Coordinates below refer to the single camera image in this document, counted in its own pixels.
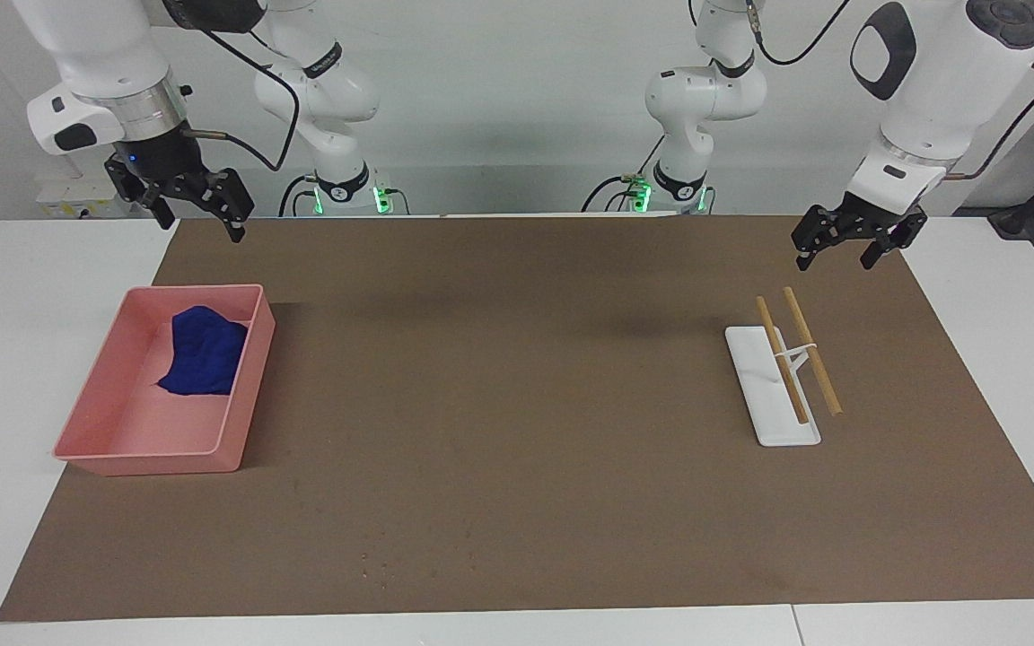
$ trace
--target brown table mat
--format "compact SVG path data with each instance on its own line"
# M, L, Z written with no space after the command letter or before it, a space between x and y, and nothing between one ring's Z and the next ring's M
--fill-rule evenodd
M1034 486L906 263L792 218L184 221L262 282L242 469L68 467L0 621L1034 597ZM847 414L758 445L724 329L793 285Z

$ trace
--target wooden dowel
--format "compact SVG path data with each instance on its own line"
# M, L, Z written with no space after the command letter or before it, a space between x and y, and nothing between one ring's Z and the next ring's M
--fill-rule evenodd
M796 322L796 332L800 335L801 342L816 343L813 339L813 332L808 329L808 321L804 320L804 312L800 311L796 294L792 287L785 287L785 299L788 300L788 308L792 310L792 319ZM837 398L837 390L832 388L832 379L828 377L828 370L824 367L824 360L820 359L820 349L815 344L808 348L809 363L813 365L813 374L816 380L820 381L820 392L824 393L825 404L828 404L828 412L841 414L845 411L841 407L841 400Z
M796 380L792 377L792 367L789 367L788 357L785 357L785 345L780 342L777 336L777 329L772 327L772 314L768 312L768 303L763 297L756 297L756 309L760 311L760 321L764 325L764 334L768 336L768 344L772 347L772 355L777 356L777 368L780 368L780 379L784 381L788 391L788 399L792 401L792 409L796 411L796 422L808 425L808 410L804 409L804 402L800 400L800 393L796 390Z

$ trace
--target pink bin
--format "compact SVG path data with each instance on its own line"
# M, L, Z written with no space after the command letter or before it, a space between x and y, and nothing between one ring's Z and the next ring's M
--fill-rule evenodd
M230 396L176 396L157 384L174 361L170 324L195 305L249 328ZM262 285L126 291L54 457L103 475L238 469L272 339Z

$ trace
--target white plastic holder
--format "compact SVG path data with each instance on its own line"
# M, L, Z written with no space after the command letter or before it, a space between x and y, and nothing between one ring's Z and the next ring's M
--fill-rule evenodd
M780 328L777 329L777 337L780 338L780 346L785 347L785 338L781 336ZM729 328L725 331L725 340L729 343L739 388L744 394L752 428L756 430L760 445L820 444L820 429L817 428L813 407L809 405L804 389L797 377L800 367L808 361L808 348L816 343L803 344L783 352L791 368L791 388L799 393L808 413L807 425L801 425L796 421L796 411L792 408L792 400L780 377L777 355L772 352L764 328Z

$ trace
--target blue cloth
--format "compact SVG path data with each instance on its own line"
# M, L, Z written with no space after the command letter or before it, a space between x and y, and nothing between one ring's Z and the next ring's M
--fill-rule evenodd
M176 315L172 328L174 363L159 386L173 394L230 394L246 327L196 306Z

